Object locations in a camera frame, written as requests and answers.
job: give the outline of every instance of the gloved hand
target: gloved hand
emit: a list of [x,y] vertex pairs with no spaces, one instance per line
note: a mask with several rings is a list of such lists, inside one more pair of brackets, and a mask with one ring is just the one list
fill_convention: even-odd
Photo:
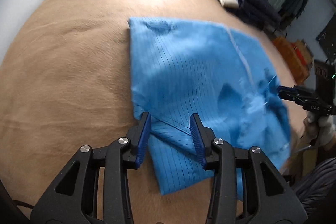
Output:
[[334,116],[322,116],[317,121],[316,114],[308,112],[303,123],[307,139],[314,140],[317,137],[315,147],[327,145],[332,140],[336,129]]

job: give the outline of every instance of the striped fabric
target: striped fabric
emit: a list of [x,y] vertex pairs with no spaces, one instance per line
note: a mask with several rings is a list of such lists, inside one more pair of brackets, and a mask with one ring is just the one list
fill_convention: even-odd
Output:
[[[196,162],[189,118],[231,145],[257,145],[279,168],[289,156],[287,111],[259,42],[211,22],[131,18],[134,116],[152,115],[148,148],[162,194],[213,175]],[[239,195],[241,178],[238,175]]]

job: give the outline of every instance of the tan blanket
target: tan blanket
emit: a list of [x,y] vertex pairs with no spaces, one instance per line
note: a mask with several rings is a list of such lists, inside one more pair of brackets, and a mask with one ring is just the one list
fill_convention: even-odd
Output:
[[[0,68],[0,178],[13,199],[35,204],[81,145],[108,145],[134,125],[130,16],[208,20],[242,30],[259,39],[282,84],[295,84],[266,35],[218,0],[45,0]],[[286,103],[299,130],[305,112]],[[204,223],[210,180],[161,196],[150,157],[128,174],[135,223]]]

